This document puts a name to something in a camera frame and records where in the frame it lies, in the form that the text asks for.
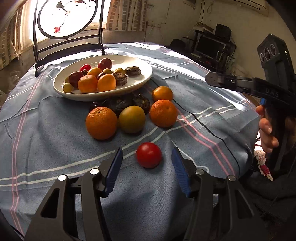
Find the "person right hand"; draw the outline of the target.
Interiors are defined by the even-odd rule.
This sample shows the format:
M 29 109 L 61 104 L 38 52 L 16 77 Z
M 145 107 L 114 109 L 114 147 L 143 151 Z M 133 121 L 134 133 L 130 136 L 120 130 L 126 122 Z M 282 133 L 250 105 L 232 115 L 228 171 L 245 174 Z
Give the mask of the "person right hand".
M 262 105 L 256 107 L 256 112 L 261 116 L 259 121 L 259 133 L 261 138 L 261 147 L 266 153 L 271 153 L 274 148 L 279 146 L 279 142 L 272 133 L 270 121 L 265 117 L 265 109 Z

